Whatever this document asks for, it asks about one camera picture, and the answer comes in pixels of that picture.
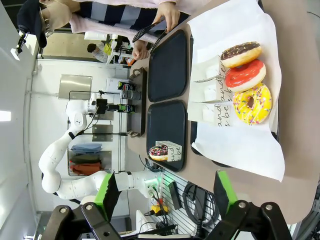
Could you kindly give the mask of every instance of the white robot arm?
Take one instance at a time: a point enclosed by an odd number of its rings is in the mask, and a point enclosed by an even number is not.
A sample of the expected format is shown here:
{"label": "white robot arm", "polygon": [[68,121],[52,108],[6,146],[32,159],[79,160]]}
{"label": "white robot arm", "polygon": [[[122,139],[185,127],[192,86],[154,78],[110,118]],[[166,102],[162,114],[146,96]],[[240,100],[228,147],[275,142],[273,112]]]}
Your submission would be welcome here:
{"label": "white robot arm", "polygon": [[[42,188],[47,193],[57,193],[62,199],[76,199],[93,194],[98,191],[107,173],[98,171],[90,176],[64,181],[61,179],[56,167],[63,158],[69,144],[77,134],[87,127],[87,115],[97,111],[96,94],[91,99],[70,100],[66,106],[66,114],[70,120],[70,128],[65,134],[52,144],[42,154],[39,160],[39,168],[43,173]],[[115,175],[119,191],[138,189],[146,198],[150,198],[154,192],[153,187],[158,189],[159,175],[150,171],[127,173],[122,172]]]}

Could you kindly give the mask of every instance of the screw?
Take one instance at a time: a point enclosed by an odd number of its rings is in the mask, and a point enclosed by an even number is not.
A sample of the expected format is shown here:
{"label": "screw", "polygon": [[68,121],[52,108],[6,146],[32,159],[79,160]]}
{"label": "screw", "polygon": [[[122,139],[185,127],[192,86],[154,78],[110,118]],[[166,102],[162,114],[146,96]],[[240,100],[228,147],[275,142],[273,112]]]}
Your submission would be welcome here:
{"label": "screw", "polygon": [[244,209],[246,207],[246,204],[244,202],[240,202],[238,206],[240,208]]}
{"label": "screw", "polygon": [[272,210],[272,206],[270,204],[268,204],[267,206],[265,206],[265,209],[270,211],[270,210]]}

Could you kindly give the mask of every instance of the blue folded cloth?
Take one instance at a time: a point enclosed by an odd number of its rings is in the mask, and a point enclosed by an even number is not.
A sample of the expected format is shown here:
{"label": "blue folded cloth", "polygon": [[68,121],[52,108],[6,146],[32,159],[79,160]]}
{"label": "blue folded cloth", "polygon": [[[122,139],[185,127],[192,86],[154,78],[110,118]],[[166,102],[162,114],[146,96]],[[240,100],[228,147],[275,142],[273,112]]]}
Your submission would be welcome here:
{"label": "blue folded cloth", "polygon": [[102,150],[101,143],[83,143],[73,145],[71,150],[76,154],[98,154]]}

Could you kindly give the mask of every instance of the window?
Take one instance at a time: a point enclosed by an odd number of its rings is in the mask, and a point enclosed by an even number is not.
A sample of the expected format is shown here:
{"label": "window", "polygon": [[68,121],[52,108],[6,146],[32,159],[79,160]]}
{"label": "window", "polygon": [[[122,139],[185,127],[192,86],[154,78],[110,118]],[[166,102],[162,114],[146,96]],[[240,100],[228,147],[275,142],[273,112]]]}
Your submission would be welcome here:
{"label": "window", "polygon": [[11,121],[11,112],[0,111],[0,122],[9,122],[9,121]]}

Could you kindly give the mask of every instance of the person's hand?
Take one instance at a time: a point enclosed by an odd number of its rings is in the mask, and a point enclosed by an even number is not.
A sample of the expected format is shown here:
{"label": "person's hand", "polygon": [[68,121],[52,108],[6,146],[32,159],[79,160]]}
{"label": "person's hand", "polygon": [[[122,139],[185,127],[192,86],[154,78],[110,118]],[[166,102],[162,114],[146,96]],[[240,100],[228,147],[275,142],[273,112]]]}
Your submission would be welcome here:
{"label": "person's hand", "polygon": [[160,21],[162,16],[165,17],[166,32],[168,33],[178,25],[180,12],[174,2],[165,1],[159,4],[153,23]]}
{"label": "person's hand", "polygon": [[134,43],[134,48],[132,50],[132,56],[135,60],[146,59],[149,56],[146,43],[142,40],[137,40]]}

